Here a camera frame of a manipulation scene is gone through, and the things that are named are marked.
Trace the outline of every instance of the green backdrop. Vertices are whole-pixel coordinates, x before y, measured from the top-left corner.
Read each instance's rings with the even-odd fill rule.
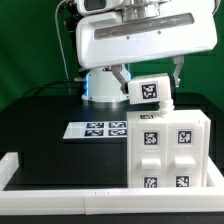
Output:
[[[0,110],[29,88],[65,79],[54,21],[58,3],[58,0],[1,0]],[[63,26],[66,17],[66,12],[58,16],[69,76],[73,78],[77,76],[77,66],[70,37]],[[215,21],[217,46],[211,52],[185,56],[181,86],[177,91],[202,93],[224,111],[224,1]],[[132,76],[172,74],[173,70],[172,59],[131,65]]]

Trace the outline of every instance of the cube with marker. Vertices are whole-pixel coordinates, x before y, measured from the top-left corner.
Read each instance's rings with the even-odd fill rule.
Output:
[[[206,185],[210,120],[200,110],[165,117],[128,112],[127,118],[130,188]]]

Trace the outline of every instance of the white cube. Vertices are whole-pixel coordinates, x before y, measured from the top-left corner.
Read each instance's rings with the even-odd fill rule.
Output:
[[[130,104],[151,103],[171,99],[168,74],[146,75],[128,83]]]

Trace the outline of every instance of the black table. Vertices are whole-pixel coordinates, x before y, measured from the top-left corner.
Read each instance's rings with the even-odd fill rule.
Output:
[[[201,109],[211,119],[210,157],[224,168],[224,114],[199,94],[173,96],[176,109]],[[43,190],[127,187],[126,140],[115,142],[66,142],[70,121],[122,121],[127,111],[157,110],[158,105],[119,109],[88,108],[76,96],[26,97],[0,113],[2,153],[19,152],[20,168],[5,190]],[[17,217],[26,223],[32,217]],[[13,217],[0,217],[10,223]],[[222,213],[133,214],[100,216],[39,216],[45,223],[223,223]]]

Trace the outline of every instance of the blue light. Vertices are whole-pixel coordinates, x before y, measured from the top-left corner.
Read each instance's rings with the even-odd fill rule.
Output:
[[[89,96],[89,76],[88,74],[86,75],[86,92],[85,95],[88,97]]]

